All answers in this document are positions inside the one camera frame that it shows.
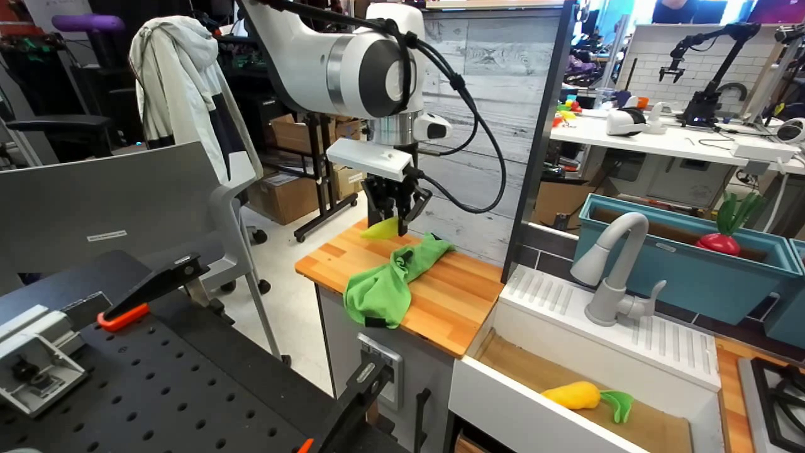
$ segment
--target teal bin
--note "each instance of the teal bin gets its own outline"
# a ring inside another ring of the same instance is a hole
[[[609,220],[625,212],[640,212],[652,223],[625,281],[630,295],[648,296],[652,286],[667,280],[660,302],[736,324],[770,291],[801,280],[801,259],[785,236],[741,229],[733,238],[754,259],[725,256],[693,246],[699,236],[717,231],[712,220],[599,193],[591,193],[579,214],[576,259],[596,243]]]
[[[805,261],[805,242],[791,242]],[[780,295],[780,309],[766,320],[766,334],[805,349],[805,277],[789,281]]]

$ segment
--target white cloth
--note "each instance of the white cloth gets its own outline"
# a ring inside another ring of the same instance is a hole
[[[227,180],[223,153],[208,119],[215,107],[214,96],[227,85],[215,58],[215,37],[186,14],[149,19],[127,49],[146,137],[200,141],[219,180]]]

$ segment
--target sink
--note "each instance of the sink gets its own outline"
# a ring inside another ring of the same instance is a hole
[[[645,364],[660,368],[681,380],[693,385],[720,389],[721,380],[717,373],[717,344],[715,338],[686,324],[648,316],[639,327],[594,324],[583,306],[591,298],[591,291],[569,280],[557,280],[546,271],[517,267],[510,281],[503,286],[499,298],[521,304],[546,322],[564,327],[572,334],[586,338],[588,341],[601,341],[624,354],[640,359]]]
[[[655,314],[639,327],[601,327],[583,314],[588,298],[591,291],[572,281],[517,267],[471,351],[453,364],[449,410],[512,449],[655,449],[625,439],[624,429],[643,422],[640,410],[624,429],[591,422],[546,399],[544,388],[527,388],[527,374],[506,370],[517,359],[482,359],[491,338],[499,338],[530,359],[530,374],[557,364],[686,419],[688,448],[667,449],[725,449],[715,338]]]

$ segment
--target gray faucet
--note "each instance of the gray faucet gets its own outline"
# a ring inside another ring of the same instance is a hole
[[[624,242],[624,249],[613,261],[609,277],[604,277],[609,251],[615,246],[615,242],[625,231],[628,236]],[[645,314],[654,314],[654,302],[667,285],[664,280],[655,281],[655,286],[652,288],[652,298],[645,304],[639,306],[633,304],[633,298],[624,302],[625,280],[633,270],[639,249],[645,242],[645,234],[648,234],[648,219],[639,212],[625,212],[615,220],[610,220],[599,236],[599,242],[571,267],[572,280],[579,280],[581,285],[596,286],[594,298],[583,309],[591,322],[609,327],[615,322],[615,314],[624,314],[625,320],[637,320],[637,322]]]

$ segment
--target green cloth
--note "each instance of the green cloth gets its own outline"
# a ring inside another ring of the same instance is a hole
[[[423,236],[419,243],[393,251],[388,265],[354,275],[347,281],[344,311],[357,324],[383,320],[390,329],[398,329],[409,306],[406,285],[449,249],[453,246],[438,236]]]

